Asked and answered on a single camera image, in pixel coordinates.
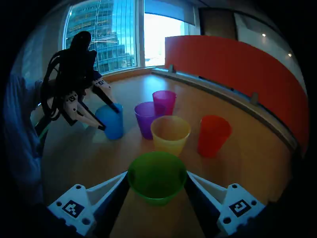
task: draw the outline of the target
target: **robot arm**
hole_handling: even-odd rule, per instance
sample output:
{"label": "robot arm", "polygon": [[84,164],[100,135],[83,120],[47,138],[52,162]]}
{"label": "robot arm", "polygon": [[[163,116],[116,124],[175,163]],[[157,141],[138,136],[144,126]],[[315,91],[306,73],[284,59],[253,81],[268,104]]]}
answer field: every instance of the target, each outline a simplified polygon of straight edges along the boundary
{"label": "robot arm", "polygon": [[[48,209],[83,236],[107,236],[129,190],[127,173],[89,189],[76,184]],[[189,171],[185,190],[206,237],[231,235],[264,208],[239,184],[223,188]]]}
{"label": "robot arm", "polygon": [[[94,70],[97,52],[88,50],[90,41],[91,34],[82,31],[74,36],[69,49],[59,51],[51,58],[41,87],[41,104],[45,118],[37,126],[38,135],[42,134],[50,121],[57,120],[60,114],[71,126],[81,121],[104,130],[106,126],[82,101],[86,89],[91,90],[113,111],[119,113],[110,99],[111,87]],[[57,76],[52,88],[49,77],[57,65]]]}

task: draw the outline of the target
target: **wooden table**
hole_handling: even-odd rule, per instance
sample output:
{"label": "wooden table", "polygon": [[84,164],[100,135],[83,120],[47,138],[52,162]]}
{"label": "wooden table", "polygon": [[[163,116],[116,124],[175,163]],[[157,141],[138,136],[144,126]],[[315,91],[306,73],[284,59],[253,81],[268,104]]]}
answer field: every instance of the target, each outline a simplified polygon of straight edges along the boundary
{"label": "wooden table", "polygon": [[[211,94],[156,75],[142,75],[113,82],[116,100],[124,108],[125,134],[109,141],[95,128],[77,122],[70,127],[60,117],[51,124],[42,162],[47,204],[74,184],[86,188],[128,169],[139,155],[154,150],[153,142],[142,138],[134,107],[152,101],[152,93],[172,90],[177,94],[174,115],[192,128],[180,159],[187,169],[211,182],[227,187],[239,183],[262,203],[276,201],[290,178],[290,151],[265,125],[241,109]],[[92,112],[104,105],[95,95],[85,103]],[[197,153],[202,116],[225,118],[233,132],[218,155],[211,159]],[[203,237],[186,192],[182,190],[168,205],[151,207],[129,190],[111,237]]]}

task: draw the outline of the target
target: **person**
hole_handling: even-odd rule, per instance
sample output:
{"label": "person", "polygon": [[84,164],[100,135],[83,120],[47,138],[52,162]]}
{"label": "person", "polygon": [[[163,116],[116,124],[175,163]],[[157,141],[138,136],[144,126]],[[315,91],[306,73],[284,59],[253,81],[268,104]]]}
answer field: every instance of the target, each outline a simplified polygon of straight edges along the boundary
{"label": "person", "polygon": [[40,103],[42,82],[27,83],[11,73],[3,104],[4,143],[8,167],[22,199],[29,205],[43,202],[41,144],[31,123],[31,112]]}

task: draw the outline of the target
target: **sky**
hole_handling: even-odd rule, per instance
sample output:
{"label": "sky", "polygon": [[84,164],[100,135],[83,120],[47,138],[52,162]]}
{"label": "sky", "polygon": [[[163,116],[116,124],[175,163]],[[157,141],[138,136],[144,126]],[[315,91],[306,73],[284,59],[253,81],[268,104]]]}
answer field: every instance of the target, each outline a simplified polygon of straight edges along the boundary
{"label": "sky", "polygon": [[159,15],[144,14],[146,66],[165,64],[165,37],[184,35],[184,22]]}

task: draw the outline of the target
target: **pink cup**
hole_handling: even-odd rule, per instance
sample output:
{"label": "pink cup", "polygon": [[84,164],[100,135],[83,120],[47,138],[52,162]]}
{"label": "pink cup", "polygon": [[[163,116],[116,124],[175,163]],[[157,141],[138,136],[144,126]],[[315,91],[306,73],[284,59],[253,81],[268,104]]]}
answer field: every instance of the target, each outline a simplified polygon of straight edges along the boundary
{"label": "pink cup", "polygon": [[162,104],[166,107],[165,115],[172,115],[175,101],[176,101],[176,93],[162,90],[162,91],[156,91],[152,94],[153,101],[158,104]]}

